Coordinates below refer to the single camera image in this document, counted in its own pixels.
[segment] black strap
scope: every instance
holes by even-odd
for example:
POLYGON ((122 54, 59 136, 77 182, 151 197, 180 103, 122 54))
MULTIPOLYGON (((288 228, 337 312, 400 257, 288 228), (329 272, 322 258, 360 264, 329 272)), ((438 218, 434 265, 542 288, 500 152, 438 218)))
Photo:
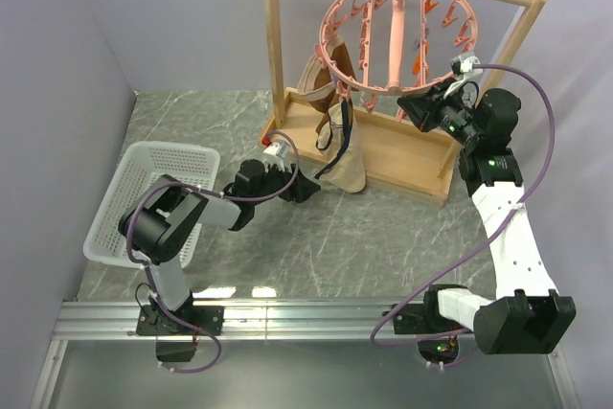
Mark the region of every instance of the black strap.
POLYGON ((338 152, 336 152, 334 159, 325 165, 317 174, 315 174, 315 179, 319 179, 322 174, 326 174, 332 168, 334 168, 349 148, 349 140, 352 137, 352 124, 350 124, 349 120, 349 103, 347 100, 341 101, 341 115, 343 119, 343 143, 341 144, 340 149, 338 149, 338 152))

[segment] plastic basket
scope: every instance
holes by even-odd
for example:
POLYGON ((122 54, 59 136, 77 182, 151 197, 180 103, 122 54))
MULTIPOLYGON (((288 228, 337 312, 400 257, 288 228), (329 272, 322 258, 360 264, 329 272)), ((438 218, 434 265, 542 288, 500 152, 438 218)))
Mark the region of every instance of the plastic basket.
MULTIPOLYGON (((213 148, 162 142, 131 145, 115 171, 89 229, 83 244, 85 257, 110 265, 139 267, 127 258, 125 238, 117 230, 125 210, 162 174, 212 190, 218 168, 219 153, 213 148)), ((201 227, 197 224, 193 228, 179 253, 183 267, 192 260, 201 227)))

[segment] beige cloth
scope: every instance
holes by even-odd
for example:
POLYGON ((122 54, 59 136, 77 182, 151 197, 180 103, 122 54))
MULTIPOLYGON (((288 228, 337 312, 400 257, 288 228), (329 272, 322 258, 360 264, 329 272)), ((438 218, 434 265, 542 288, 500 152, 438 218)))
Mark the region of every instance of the beige cloth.
POLYGON ((328 164, 315 178, 348 193, 361 192, 366 186, 366 170, 351 100, 333 105, 328 115, 329 121, 321 126, 317 137, 317 148, 328 164))

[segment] table surface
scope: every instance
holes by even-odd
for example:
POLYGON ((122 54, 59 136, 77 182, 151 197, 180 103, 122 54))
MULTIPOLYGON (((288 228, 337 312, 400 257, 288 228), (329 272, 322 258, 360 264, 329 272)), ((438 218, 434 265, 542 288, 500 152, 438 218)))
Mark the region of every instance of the table surface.
MULTIPOLYGON (((392 102, 382 111, 392 112, 392 102)), ((137 141, 215 148, 216 190, 260 152, 258 134, 272 111, 270 92, 145 92, 138 97, 122 154, 137 141)), ((304 167, 312 177, 314 168, 304 167)), ((349 194, 325 183, 302 205, 261 204, 237 233, 203 228, 185 269, 196 297, 359 297, 409 294, 486 238, 456 172, 447 204, 437 208, 372 187, 349 194)), ((89 261, 82 300, 125 300, 143 281, 136 269, 89 261)), ((495 294, 489 251, 442 279, 495 294)))

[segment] metal frame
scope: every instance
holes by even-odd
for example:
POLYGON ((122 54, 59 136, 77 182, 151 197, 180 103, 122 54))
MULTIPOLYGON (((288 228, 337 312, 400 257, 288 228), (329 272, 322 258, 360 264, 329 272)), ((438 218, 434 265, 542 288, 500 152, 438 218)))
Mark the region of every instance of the metal frame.
MULTIPOLYGON (((197 300, 195 304, 225 307, 221 341, 347 341, 368 340, 381 313, 399 300, 222 299, 197 300)), ((69 341, 155 341, 154 336, 135 335, 139 312, 134 302, 65 302, 57 318, 31 409, 49 407, 69 341)), ((394 337, 392 324, 386 325, 378 337, 394 337)), ((192 340, 192 337, 174 336, 171 340, 192 340)), ((579 408, 575 386, 559 350, 549 356, 549 363, 563 407, 579 408)))

